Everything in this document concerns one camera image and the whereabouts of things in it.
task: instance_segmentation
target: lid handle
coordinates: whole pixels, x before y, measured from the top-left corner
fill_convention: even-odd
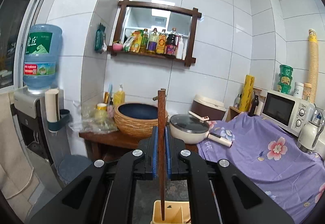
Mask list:
[[[198,118],[200,121],[206,121],[206,120],[209,120],[209,117],[208,117],[208,116],[201,117],[201,116],[195,114],[194,112],[192,112],[192,111],[190,111],[190,110],[189,110],[188,112],[189,112],[189,114],[191,114],[191,115],[193,115],[194,117]]]

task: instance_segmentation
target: electric kettle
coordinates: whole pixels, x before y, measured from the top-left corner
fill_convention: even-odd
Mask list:
[[[297,141],[298,148],[307,154],[312,154],[314,152],[317,140],[324,130],[325,120],[323,113],[318,108],[316,109],[321,115],[321,124],[318,125],[315,120],[307,122],[301,129]]]

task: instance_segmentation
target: water bottle label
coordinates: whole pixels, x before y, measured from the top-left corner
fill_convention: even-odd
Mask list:
[[[52,33],[30,33],[27,38],[25,54],[48,54],[50,52]]]
[[[52,75],[55,73],[55,63],[24,64],[24,75]]]

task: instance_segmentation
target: microwave door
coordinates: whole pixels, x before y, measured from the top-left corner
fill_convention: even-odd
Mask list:
[[[289,126],[295,101],[268,93],[262,113],[277,122]]]

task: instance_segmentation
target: window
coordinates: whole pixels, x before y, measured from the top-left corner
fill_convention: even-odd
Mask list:
[[[40,0],[3,0],[0,4],[0,92],[20,88],[29,28]]]

